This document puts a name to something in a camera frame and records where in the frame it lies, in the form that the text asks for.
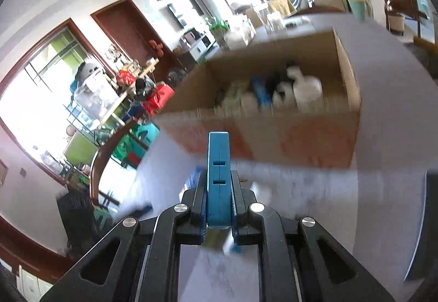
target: red bag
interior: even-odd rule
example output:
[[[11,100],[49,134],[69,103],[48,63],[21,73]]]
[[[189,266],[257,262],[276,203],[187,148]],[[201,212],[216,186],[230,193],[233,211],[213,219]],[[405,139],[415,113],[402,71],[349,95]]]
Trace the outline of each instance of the red bag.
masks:
[[[155,111],[162,109],[173,95],[174,90],[170,86],[165,83],[159,83],[154,88],[149,99],[142,102],[143,108],[153,116]]]
[[[122,86],[130,86],[132,85],[136,78],[135,76],[130,73],[128,70],[119,70],[119,72],[116,75],[117,84]]]

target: blue plastic block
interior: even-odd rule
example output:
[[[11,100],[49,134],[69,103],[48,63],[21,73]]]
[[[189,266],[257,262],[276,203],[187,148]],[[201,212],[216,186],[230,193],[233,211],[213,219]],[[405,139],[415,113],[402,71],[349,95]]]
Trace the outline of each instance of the blue plastic block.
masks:
[[[209,134],[207,225],[211,229],[227,229],[231,225],[229,136],[224,131]]]

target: picture frame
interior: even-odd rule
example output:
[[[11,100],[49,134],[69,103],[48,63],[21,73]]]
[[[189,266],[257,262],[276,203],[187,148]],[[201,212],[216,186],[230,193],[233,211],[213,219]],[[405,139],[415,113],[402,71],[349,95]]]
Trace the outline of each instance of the picture frame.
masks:
[[[6,180],[7,167],[4,162],[0,159],[0,186],[4,185]]]

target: yellow cloth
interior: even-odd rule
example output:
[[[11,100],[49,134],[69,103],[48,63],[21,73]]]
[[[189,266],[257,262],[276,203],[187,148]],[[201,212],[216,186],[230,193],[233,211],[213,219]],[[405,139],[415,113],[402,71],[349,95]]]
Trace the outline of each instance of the yellow cloth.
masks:
[[[271,12],[278,11],[283,18],[295,12],[295,8],[289,0],[271,0],[268,1],[268,6]]]

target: cardboard box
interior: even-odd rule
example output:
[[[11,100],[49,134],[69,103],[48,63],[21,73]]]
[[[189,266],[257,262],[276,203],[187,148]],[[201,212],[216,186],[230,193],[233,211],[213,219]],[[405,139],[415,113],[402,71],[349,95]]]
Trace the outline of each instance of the cardboard box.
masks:
[[[220,89],[231,82],[268,75],[293,60],[304,75],[322,83],[324,108],[308,112],[270,110],[218,114]],[[210,131],[227,131],[231,159],[281,165],[350,166],[360,121],[361,99],[338,36],[327,30],[229,51],[193,70],[154,122],[190,153],[207,154]]]

